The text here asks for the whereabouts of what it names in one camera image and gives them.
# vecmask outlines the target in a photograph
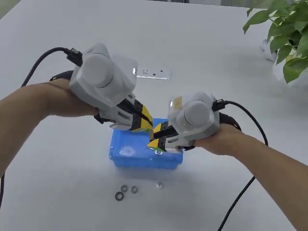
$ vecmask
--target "green plant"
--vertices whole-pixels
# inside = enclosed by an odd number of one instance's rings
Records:
[[[283,67],[287,83],[297,79],[308,68],[308,0],[272,0],[267,10],[254,14],[244,25],[244,33],[251,25],[272,21],[268,41],[272,53],[278,52],[277,64],[286,59]]]

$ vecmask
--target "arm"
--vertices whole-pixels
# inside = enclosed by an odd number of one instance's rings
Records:
[[[0,176],[34,128],[49,115],[96,115],[97,109],[80,101],[69,81],[55,80],[18,89],[0,101]]]
[[[274,150],[233,126],[221,125],[196,146],[242,162],[298,231],[308,230],[308,166]]]

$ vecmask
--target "cable connector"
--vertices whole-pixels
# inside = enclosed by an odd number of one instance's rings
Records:
[[[80,51],[77,51],[75,48],[66,48],[66,51],[64,52],[67,54],[66,58],[69,61],[73,62],[77,66],[82,66],[82,53]]]
[[[219,111],[224,108],[226,108],[226,102],[223,99],[216,100],[215,102],[213,102],[212,110],[214,112]]]

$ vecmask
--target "power outlet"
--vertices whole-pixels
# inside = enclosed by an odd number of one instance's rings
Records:
[[[171,70],[166,67],[138,67],[137,78],[171,79]]]

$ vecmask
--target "hand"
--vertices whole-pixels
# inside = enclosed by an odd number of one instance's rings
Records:
[[[246,135],[229,124],[221,124],[219,131],[211,137],[196,140],[194,145],[217,155],[233,155],[235,145]]]
[[[44,86],[47,94],[48,115],[63,117],[95,116],[98,109],[81,101],[70,89],[69,81],[57,79]]]

